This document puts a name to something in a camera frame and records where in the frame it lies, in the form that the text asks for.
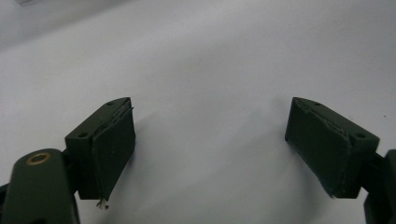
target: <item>screw hole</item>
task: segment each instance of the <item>screw hole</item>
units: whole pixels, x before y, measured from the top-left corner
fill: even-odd
[[[362,133],[357,133],[356,136],[358,136],[359,138],[365,138],[366,135],[362,134]]]
[[[87,133],[81,133],[78,135],[78,137],[86,137],[88,134]]]

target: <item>white table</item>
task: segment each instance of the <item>white table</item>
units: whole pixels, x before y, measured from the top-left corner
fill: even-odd
[[[393,0],[0,1],[0,185],[130,96],[134,162],[90,223],[364,223],[284,141],[292,96],[396,147]]]

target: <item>white surface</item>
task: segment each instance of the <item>white surface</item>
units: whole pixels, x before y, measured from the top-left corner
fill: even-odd
[[[135,158],[89,223],[364,223],[283,140],[292,96],[396,146],[393,0],[0,1],[0,182],[130,96]]]

